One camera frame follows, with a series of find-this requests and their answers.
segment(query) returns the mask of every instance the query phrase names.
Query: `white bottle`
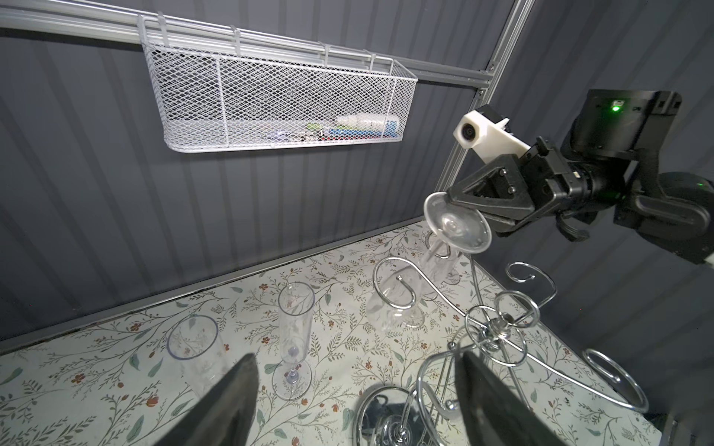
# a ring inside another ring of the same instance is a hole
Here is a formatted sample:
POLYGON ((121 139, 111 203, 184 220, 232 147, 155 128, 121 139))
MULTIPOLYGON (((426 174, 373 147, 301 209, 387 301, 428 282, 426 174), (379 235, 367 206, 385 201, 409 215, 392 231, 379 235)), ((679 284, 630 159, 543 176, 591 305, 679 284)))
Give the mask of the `white bottle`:
POLYGON ((396 133, 399 128, 399 116, 382 115, 379 113, 357 113, 356 115, 338 116, 338 126, 358 128, 359 130, 372 130, 387 133, 396 133))

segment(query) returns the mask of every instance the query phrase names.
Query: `green leaf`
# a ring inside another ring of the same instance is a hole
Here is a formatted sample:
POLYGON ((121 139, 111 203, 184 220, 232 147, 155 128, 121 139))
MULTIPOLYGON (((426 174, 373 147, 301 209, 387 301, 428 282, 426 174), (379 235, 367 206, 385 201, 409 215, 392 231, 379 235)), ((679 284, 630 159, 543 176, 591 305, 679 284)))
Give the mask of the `green leaf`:
POLYGON ((175 417, 175 416, 177 416, 178 414, 180 414, 181 411, 183 410, 183 408, 184 408, 188 403, 189 403, 189 401, 186 401, 186 402, 183 402, 183 403, 179 404, 178 406, 176 406, 176 409, 174 409, 174 410, 171 412, 171 416, 172 416, 172 417, 175 417))
POLYGON ((134 340, 142 339, 144 336, 146 336, 146 334, 147 334, 149 331, 150 331, 150 328, 147 328, 146 330, 144 330, 144 331, 142 331, 141 333, 139 333, 138 335, 136 335, 136 337, 134 337, 134 340))
POLYGON ((272 375, 273 372, 275 372, 275 369, 278 368, 279 365, 280 365, 279 363, 278 364, 266 364, 266 366, 265 366, 266 373, 268 375, 272 375))
POLYGON ((22 368, 18 367, 17 369, 13 370, 10 376, 5 378, 5 381, 0 382, 0 385, 7 384, 8 382, 14 380, 18 376, 20 376, 20 373, 22 373, 22 368))
POLYGON ((342 411, 342 430, 346 430, 350 427, 350 422, 355 416, 355 411, 352 409, 345 409, 342 411))
POLYGON ((144 416, 140 416, 139 419, 134 423, 134 427, 131 428, 129 434, 126 435, 126 441, 134 441, 135 438, 141 433, 141 426, 144 425, 144 416))
POLYGON ((153 367, 151 368, 151 370, 149 371, 149 378, 153 378, 154 375, 156 374, 156 372, 159 371, 159 369, 161 368, 161 363, 162 363, 163 361, 164 361, 164 359, 162 358, 162 359, 159 361, 158 364, 156 364, 155 366, 153 366, 153 367))
POLYGON ((139 357, 136 353, 129 358, 129 365, 137 370, 139 369, 139 357))

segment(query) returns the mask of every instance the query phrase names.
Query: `robotic arm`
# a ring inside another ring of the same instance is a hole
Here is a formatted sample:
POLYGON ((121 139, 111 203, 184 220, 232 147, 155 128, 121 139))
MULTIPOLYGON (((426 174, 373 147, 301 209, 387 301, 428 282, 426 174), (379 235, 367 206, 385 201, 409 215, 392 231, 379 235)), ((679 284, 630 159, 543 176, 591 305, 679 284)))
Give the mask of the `robotic arm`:
POLYGON ((541 137, 518 140, 490 106, 454 131, 486 165, 448 189, 448 200, 480 211, 501 237, 555 216, 568 240, 589 232, 615 206, 615 224, 691 263, 714 263, 714 184, 684 172, 659 173, 659 152, 682 98, 671 91, 590 90, 560 149, 541 137), (628 175, 630 164, 635 168, 628 175))

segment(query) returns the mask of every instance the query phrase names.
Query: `floral tablecloth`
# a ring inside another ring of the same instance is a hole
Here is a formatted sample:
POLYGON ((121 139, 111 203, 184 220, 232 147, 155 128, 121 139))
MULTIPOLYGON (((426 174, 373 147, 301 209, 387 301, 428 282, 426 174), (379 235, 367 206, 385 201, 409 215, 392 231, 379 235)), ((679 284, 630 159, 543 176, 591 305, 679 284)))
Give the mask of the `floral tablecloth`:
MULTIPOLYGON (((426 323, 380 333, 364 315, 376 261, 389 254, 418 259, 425 223, 362 240, 312 258, 92 326, 0 358, 0 446, 151 445, 191 409, 196 397, 166 353, 166 335, 190 314, 210 315, 236 362, 254 352, 261 371, 258 410, 249 444, 350 445, 361 394, 381 383, 409 386, 422 361, 463 325, 446 304, 425 302, 426 323), (304 398, 279 400, 271 373, 279 362, 278 292, 289 281, 309 283, 318 301, 308 362, 313 383, 304 398)), ((471 266, 443 286, 461 308, 475 305, 471 266)), ((486 304, 500 290, 477 270, 486 304)), ((551 305, 557 305, 557 298, 551 305)), ((547 328, 526 333, 529 350, 548 364, 597 388, 599 377, 547 328)), ((494 370, 513 387, 508 371, 494 370)), ((517 368, 536 415, 573 445, 655 445, 660 433, 639 414, 594 397, 532 364, 517 368)), ((447 429, 466 444, 463 429, 447 429)))

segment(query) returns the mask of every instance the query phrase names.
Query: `glass rim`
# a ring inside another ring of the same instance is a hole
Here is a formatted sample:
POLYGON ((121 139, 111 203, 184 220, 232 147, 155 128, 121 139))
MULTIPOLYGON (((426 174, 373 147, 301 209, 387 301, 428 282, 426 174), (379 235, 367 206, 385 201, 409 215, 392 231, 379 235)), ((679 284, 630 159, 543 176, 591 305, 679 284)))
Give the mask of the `glass rim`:
POLYGON ((216 343, 216 340, 218 339, 218 334, 219 334, 219 333, 220 333, 220 331, 218 330, 218 323, 217 323, 216 320, 213 319, 211 316, 206 316, 206 315, 190 315, 190 316, 186 316, 185 318, 181 319, 181 322, 177 323, 177 324, 174 326, 174 328, 171 329, 171 332, 169 333, 169 336, 166 337, 166 352, 168 352, 169 355, 170 355, 173 359, 176 359, 176 360, 179 360, 179 361, 186 361, 186 360, 198 358, 199 356, 203 355, 205 352, 209 351, 209 350, 211 349, 211 347, 213 347, 213 344, 215 344, 215 343, 216 343), (210 320, 211 322, 213 322, 213 324, 216 326, 216 336, 213 338, 213 341, 211 341, 211 344, 210 344, 208 347, 206 347, 205 349, 203 349, 203 351, 200 352, 198 355, 191 356, 191 357, 188 357, 188 358, 180 358, 179 356, 176 356, 176 355, 174 355, 173 352, 171 352, 171 347, 170 347, 169 343, 171 342, 171 336, 174 334, 174 331, 179 327, 179 325, 181 325, 182 323, 186 322, 188 319, 191 319, 191 318, 206 318, 206 319, 209 319, 209 320, 210 320))
POLYGON ((307 313, 308 311, 312 310, 312 309, 315 307, 315 301, 316 301, 316 299, 315 299, 315 290, 313 290, 313 288, 312 288, 308 283, 305 283, 305 282, 290 282, 290 283, 288 283, 287 285, 285 285, 285 286, 283 287, 283 289, 280 290, 280 294, 278 294, 278 308, 280 309, 280 311, 282 311, 284 314, 286 314, 286 315, 288 315, 288 316, 302 316, 302 315, 304 315, 305 313, 307 313), (288 313, 287 311, 285 311, 285 310, 283 309, 283 306, 280 304, 280 296, 283 294, 283 291, 285 291, 285 289, 286 289, 288 286, 293 285, 293 284, 295 284, 295 283, 299 283, 300 285, 306 286, 306 287, 310 290, 310 293, 312 293, 312 296, 313 296, 312 303, 310 304, 310 307, 307 308, 307 309, 305 309, 305 311, 303 311, 302 313, 297 313, 297 314, 288 313))

